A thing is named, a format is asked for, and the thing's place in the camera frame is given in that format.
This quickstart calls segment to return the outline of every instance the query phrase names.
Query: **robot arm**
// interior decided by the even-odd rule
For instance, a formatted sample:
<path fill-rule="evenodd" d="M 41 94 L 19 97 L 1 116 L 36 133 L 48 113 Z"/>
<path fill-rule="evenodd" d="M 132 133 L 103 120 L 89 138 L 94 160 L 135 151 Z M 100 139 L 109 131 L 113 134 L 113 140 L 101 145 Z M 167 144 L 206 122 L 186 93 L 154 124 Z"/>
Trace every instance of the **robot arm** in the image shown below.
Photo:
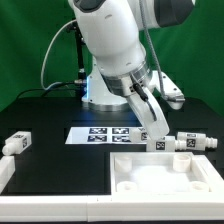
<path fill-rule="evenodd" d="M 157 17 L 161 17 L 157 13 L 163 8 L 164 1 L 173 6 L 172 2 L 179 0 L 146 0 L 147 10 L 151 12 L 148 28 L 168 25 L 157 20 Z M 143 26 L 136 2 L 69 0 L 86 45 L 96 58 L 108 89 L 115 95 L 125 97 L 149 137 L 159 139 L 168 134 L 169 128 L 160 106 L 151 94 L 152 72 L 146 63 L 146 51 L 138 38 Z"/>

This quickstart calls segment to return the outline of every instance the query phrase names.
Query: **white rectangular block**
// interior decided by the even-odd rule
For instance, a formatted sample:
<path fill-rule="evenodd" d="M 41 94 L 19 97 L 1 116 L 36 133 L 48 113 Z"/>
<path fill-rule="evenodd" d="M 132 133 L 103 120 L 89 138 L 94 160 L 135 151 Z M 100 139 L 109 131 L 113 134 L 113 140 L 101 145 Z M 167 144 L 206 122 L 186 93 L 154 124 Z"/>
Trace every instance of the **white rectangular block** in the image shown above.
<path fill-rule="evenodd" d="M 14 156 L 3 156 L 0 160 L 0 193 L 2 193 L 14 172 Z"/>

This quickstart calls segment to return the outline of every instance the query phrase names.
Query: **green screen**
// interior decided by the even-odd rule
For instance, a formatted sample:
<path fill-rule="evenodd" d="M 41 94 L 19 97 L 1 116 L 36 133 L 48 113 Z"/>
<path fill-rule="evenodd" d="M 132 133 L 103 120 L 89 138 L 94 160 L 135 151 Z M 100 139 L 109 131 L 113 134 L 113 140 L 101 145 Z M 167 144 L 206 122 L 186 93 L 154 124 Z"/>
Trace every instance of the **green screen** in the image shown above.
<path fill-rule="evenodd" d="M 224 115 L 224 1 L 197 0 L 180 26 L 151 30 L 162 70 L 186 97 Z M 0 110 L 26 89 L 40 88 L 44 55 L 55 33 L 74 18 L 67 0 L 0 0 Z M 141 41 L 146 46 L 141 34 Z M 91 55 L 84 49 L 85 66 Z M 77 78 L 74 32 L 63 32 L 49 55 L 45 85 Z M 39 96 L 39 92 L 24 96 Z M 57 93 L 57 96 L 70 96 Z"/>

